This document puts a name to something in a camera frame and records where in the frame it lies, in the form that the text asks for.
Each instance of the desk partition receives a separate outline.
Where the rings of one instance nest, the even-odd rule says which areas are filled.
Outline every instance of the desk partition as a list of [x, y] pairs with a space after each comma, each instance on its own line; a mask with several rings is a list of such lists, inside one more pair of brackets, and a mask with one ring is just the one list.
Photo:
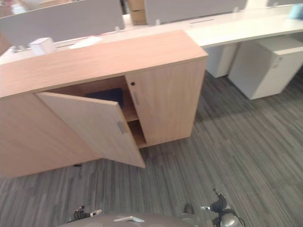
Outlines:
[[120, 0], [81, 0], [0, 18], [1, 32], [14, 45], [35, 39], [55, 42], [124, 29]]
[[245, 8], [247, 0], [145, 0], [146, 20], [155, 25], [161, 23], [233, 12]]

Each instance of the cardboard box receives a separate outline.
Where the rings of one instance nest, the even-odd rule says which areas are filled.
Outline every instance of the cardboard box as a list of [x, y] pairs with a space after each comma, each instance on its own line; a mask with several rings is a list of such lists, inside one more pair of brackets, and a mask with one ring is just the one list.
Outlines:
[[128, 0], [128, 5], [131, 11], [145, 10], [144, 0]]
[[130, 11], [133, 25], [146, 25], [145, 10]]

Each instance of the wooden cabinet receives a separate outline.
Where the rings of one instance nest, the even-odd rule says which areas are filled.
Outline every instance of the wooden cabinet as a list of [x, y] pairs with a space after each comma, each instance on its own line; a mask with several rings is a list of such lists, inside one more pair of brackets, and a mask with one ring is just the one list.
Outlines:
[[147, 144], [189, 137], [206, 61], [127, 74]]
[[[2, 65], [0, 174], [98, 158], [144, 168], [139, 148], [190, 136], [206, 57], [178, 31]], [[112, 89], [123, 105], [88, 97]]]

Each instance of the floor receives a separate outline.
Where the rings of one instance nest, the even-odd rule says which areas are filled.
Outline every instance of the floor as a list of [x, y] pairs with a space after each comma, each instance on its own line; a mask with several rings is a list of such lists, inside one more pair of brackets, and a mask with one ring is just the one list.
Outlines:
[[0, 178], [1, 227], [55, 227], [85, 205], [104, 213], [198, 211], [217, 187], [248, 227], [303, 225], [303, 73], [283, 93], [246, 99], [206, 75], [192, 137], [142, 149], [146, 169], [97, 160]]

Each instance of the door handle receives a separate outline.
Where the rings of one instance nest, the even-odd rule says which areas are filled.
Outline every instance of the door handle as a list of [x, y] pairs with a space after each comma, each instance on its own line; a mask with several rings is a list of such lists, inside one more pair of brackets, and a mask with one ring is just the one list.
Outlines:
[[145, 222], [143, 219], [137, 218], [137, 217], [134, 217], [134, 216], [119, 218], [119, 219], [116, 219], [114, 221], [119, 221], [119, 222], [122, 222], [122, 221]]
[[139, 99], [138, 99], [137, 92], [134, 92], [134, 98], [136, 100], [137, 105], [139, 105]]
[[120, 129], [122, 134], [126, 133], [126, 129], [125, 129], [125, 126], [124, 126], [123, 122], [118, 121], [117, 125], [118, 125], [118, 128]]

